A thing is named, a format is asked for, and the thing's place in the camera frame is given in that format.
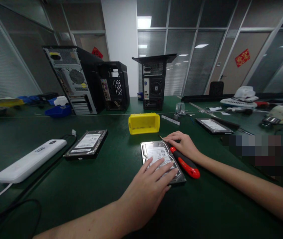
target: black cable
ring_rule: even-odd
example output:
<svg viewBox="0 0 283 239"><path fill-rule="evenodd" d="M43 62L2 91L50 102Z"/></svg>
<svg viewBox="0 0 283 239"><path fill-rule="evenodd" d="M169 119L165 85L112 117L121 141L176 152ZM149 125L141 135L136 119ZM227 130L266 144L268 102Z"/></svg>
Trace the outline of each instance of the black cable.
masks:
<svg viewBox="0 0 283 239"><path fill-rule="evenodd" d="M42 206L41 206L40 202L36 199L27 199L27 200L24 200L22 202L15 204L15 205L9 206L6 210L4 210L3 212L0 213L0 222L3 222L12 211L19 208L20 206L22 206L23 204L25 204L27 202L34 202L39 209L39 214L38 214L38 217L37 217L37 220L36 220L36 223L35 223L35 227L32 231L31 236L30 236L30 238L33 238L35 231L38 227L38 224L40 222L40 218L41 218L41 214L42 214Z"/></svg>
<svg viewBox="0 0 283 239"><path fill-rule="evenodd" d="M231 97L231 99L245 102L245 101L243 101L243 100L241 100L241 99L239 99L239 98L236 98L236 97Z"/></svg>
<svg viewBox="0 0 283 239"><path fill-rule="evenodd" d="M33 180L16 198L15 200L13 200L13 202L9 205L9 207L3 211L2 213L0 213L0 224L7 218L7 216L9 215L10 212L12 212L14 209L16 209L17 207L20 206L21 203L25 203L27 201L30 200L34 200L37 201L36 199L28 199L25 200L23 202L19 202L20 199L63 157L63 155L73 146L73 144L76 142L77 140L77 136L73 135L73 134L66 134L64 136L62 136L60 139L64 139L66 136L73 136L75 137L74 141L71 143L71 145L63 152L63 154L57 158L52 164L50 164L38 177L36 177L35 180Z"/></svg>

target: yellow object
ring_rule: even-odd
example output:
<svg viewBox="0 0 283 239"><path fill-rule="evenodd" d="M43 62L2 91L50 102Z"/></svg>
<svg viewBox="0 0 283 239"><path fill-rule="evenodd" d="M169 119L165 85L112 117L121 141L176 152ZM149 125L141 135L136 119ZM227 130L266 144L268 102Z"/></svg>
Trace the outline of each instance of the yellow object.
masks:
<svg viewBox="0 0 283 239"><path fill-rule="evenodd" d="M24 105L23 100L19 98L3 98L0 99L0 107L14 107L16 105Z"/></svg>
<svg viewBox="0 0 283 239"><path fill-rule="evenodd" d="M156 113L132 114L128 118L130 134L158 133L160 116Z"/></svg>

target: black computer case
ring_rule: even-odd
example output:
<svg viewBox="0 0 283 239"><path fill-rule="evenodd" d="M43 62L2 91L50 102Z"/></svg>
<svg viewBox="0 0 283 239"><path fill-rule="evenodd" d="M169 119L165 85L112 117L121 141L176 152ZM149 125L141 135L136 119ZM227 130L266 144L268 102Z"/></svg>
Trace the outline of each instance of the black computer case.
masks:
<svg viewBox="0 0 283 239"><path fill-rule="evenodd" d="M162 110L165 92L167 63L172 63L177 54L139 57L133 60L141 64L143 106L145 110Z"/></svg>
<svg viewBox="0 0 283 239"><path fill-rule="evenodd" d="M96 63L99 57L77 46L43 46L51 67L76 115L104 109Z"/></svg>
<svg viewBox="0 0 283 239"><path fill-rule="evenodd" d="M100 62L96 67L106 110L127 110L130 102L127 67L119 61Z"/></svg>

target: hard drive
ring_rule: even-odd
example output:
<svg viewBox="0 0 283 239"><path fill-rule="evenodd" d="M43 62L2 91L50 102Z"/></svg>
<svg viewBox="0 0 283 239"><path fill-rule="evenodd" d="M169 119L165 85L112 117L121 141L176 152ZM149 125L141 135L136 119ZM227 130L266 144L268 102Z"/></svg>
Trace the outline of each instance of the hard drive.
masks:
<svg viewBox="0 0 283 239"><path fill-rule="evenodd" d="M210 134L233 134L234 131L230 130L228 127L220 124L214 119L203 118L196 119L197 123L203 127Z"/></svg>
<svg viewBox="0 0 283 239"><path fill-rule="evenodd" d="M142 155L142 162L145 163L149 158L153 157L153 161L150 166L156 162L157 160L164 158L165 161L158 167L162 167L167 163L173 161L174 165L171 167L170 170L174 168L178 168L178 172L176 176L170 181L172 185L179 185L184 184L187 180L183 175L179 165L177 164L174 156L170 152L167 144L164 141L152 141L152 142L144 142L141 143L141 155Z"/></svg>
<svg viewBox="0 0 283 239"><path fill-rule="evenodd" d="M96 158L107 137L107 130L92 130L80 138L64 155L66 160Z"/></svg>

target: red decoration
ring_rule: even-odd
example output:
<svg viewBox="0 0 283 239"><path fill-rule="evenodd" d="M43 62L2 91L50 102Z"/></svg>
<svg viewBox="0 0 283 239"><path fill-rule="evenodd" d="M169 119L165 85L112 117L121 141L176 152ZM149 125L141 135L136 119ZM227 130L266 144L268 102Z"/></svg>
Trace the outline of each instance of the red decoration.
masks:
<svg viewBox="0 0 283 239"><path fill-rule="evenodd" d="M243 51L240 55L238 55L235 58L235 63L237 64L237 67L240 67L244 63L246 63L248 60L250 60L250 53L249 53L249 50L246 49L245 51Z"/></svg>
<svg viewBox="0 0 283 239"><path fill-rule="evenodd" d="M93 48L92 54L103 59L103 54L96 47Z"/></svg>

